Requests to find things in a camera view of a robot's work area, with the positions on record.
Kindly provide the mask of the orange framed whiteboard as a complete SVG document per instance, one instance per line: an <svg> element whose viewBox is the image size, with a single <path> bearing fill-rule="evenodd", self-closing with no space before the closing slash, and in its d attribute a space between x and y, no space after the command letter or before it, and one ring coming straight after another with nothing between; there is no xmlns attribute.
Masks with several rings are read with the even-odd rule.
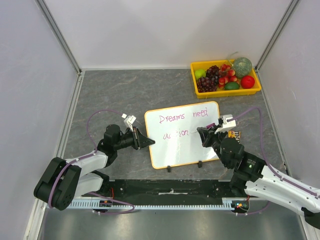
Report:
<svg viewBox="0 0 320 240"><path fill-rule="evenodd" d="M158 170L217 160L211 147L202 146L197 128L217 124L219 116L215 101L147 111L146 133L155 141L149 147L152 167Z"/></svg>

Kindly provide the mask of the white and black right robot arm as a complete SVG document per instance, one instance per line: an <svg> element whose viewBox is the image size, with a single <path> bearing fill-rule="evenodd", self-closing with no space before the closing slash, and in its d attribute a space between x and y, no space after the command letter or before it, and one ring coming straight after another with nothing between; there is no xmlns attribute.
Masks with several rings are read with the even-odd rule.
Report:
<svg viewBox="0 0 320 240"><path fill-rule="evenodd" d="M202 146L212 148L227 169L233 170L229 191L263 198L302 216L312 227L320 227L320 190L286 175L247 151L217 127L198 127Z"/></svg>

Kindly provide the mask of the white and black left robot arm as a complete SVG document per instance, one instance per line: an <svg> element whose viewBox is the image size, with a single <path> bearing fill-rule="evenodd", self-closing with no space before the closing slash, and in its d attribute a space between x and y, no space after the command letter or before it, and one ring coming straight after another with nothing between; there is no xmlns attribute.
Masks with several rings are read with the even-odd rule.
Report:
<svg viewBox="0 0 320 240"><path fill-rule="evenodd" d="M104 197L110 191L109 178L98 171L109 167L119 150L129 147L140 150L155 143L136 127L128 127L122 132L118 125L108 125L91 153L71 159L53 158L35 186L33 195L50 208L60 211L65 210L74 198L90 192Z"/></svg>

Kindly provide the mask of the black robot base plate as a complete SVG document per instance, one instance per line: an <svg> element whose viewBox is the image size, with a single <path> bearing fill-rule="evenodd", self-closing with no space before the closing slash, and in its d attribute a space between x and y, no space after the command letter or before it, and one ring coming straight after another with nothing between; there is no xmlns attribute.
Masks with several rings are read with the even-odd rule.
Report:
<svg viewBox="0 0 320 240"><path fill-rule="evenodd" d="M220 205L236 195L229 181L215 179L115 179L104 181L98 194L135 206Z"/></svg>

